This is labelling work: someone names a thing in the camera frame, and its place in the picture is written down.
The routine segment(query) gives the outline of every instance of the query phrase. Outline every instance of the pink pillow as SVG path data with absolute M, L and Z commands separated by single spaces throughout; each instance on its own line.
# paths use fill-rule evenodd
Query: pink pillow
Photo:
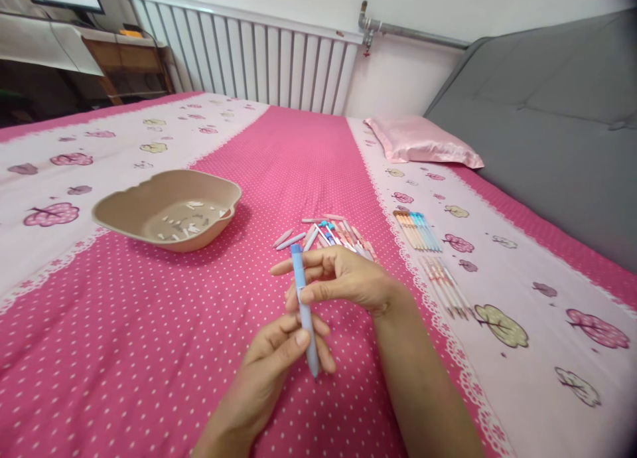
M 365 120 L 385 149 L 390 163 L 433 161 L 484 167 L 466 143 L 420 116 L 373 117 Z

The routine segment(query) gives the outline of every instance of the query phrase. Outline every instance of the person's right hand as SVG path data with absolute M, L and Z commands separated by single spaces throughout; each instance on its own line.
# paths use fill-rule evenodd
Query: person's right hand
M 385 313 L 393 298 L 410 296 L 409 290 L 381 266 L 342 246 L 303 252 L 303 265 L 308 285 L 301 292 L 302 303 L 345 299 L 378 316 Z M 292 271 L 292 259 L 270 269 L 272 275 Z M 285 308 L 299 308 L 294 280 L 285 293 Z

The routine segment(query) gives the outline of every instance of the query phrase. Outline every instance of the fingernail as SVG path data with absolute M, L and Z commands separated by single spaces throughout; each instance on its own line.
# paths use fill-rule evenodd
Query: fingernail
M 313 300 L 314 300 L 314 292 L 307 289 L 303 289 L 301 291 L 301 302 L 310 303 Z
M 310 332 L 305 329 L 301 329 L 295 334 L 294 339 L 298 346 L 303 346 L 310 340 Z

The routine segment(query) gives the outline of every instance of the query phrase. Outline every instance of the gray upholstered headboard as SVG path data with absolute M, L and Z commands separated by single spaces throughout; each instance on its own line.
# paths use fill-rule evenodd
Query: gray upholstered headboard
M 478 173 L 637 273 L 637 11 L 475 42 L 425 117 Z

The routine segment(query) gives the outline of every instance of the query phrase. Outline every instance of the pink and white bedspread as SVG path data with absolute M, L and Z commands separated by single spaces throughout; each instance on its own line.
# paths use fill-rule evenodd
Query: pink and white bedspread
M 288 252 L 272 242 L 324 212 L 349 218 L 410 286 L 489 456 L 613 456 L 626 443 L 635 276 L 464 167 L 396 167 L 359 119 L 214 94 L 0 141 L 3 457 L 187 455 L 254 334 L 284 313 L 289 279 L 268 270 Z M 174 254 L 92 222 L 105 195 L 183 167 L 244 191 L 208 247 Z M 430 295 L 397 206 L 433 223 L 479 322 L 451 320 Z M 255 456 L 406 456 L 367 314 L 315 310 L 338 372 L 315 384 L 294 367 Z

